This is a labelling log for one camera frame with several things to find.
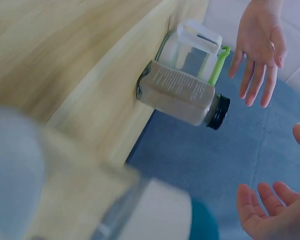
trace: wooden surface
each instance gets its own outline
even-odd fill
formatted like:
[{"label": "wooden surface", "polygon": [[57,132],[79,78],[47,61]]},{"label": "wooden surface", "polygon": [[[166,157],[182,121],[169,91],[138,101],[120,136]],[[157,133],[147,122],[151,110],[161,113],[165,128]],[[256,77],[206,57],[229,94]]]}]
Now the wooden surface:
[{"label": "wooden surface", "polygon": [[0,105],[123,164],[152,109],[138,76],[168,28],[208,0],[0,0]]},{"label": "wooden surface", "polygon": [[46,184],[24,239],[89,240],[138,174],[109,168],[93,147],[51,129],[42,129],[40,142],[46,155]]},{"label": "wooden surface", "polygon": [[72,143],[47,137],[56,150],[48,151],[46,182],[25,239],[89,239],[117,197],[100,194],[109,186],[100,180],[98,160],[122,165],[153,111],[135,100],[140,73],[168,29],[187,17],[203,20],[207,5],[0,0],[0,105],[93,148],[78,152]]}]

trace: blue carpet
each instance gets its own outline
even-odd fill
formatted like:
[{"label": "blue carpet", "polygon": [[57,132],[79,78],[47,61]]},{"label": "blue carpet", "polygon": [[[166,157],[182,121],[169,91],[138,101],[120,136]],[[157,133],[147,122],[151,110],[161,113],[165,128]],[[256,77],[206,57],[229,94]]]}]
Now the blue carpet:
[{"label": "blue carpet", "polygon": [[[186,61],[188,73],[200,67],[192,60],[196,54]],[[256,189],[260,181],[285,181],[300,191],[300,146],[292,134],[293,125],[300,123],[300,95],[278,81],[266,109],[260,107],[260,96],[246,107],[238,96],[244,67],[229,79],[231,59],[232,55],[216,85],[218,93],[231,99],[220,129],[191,126],[155,111],[127,163],[205,202],[217,219],[222,240],[246,240],[250,238],[236,210],[239,184]]]}]

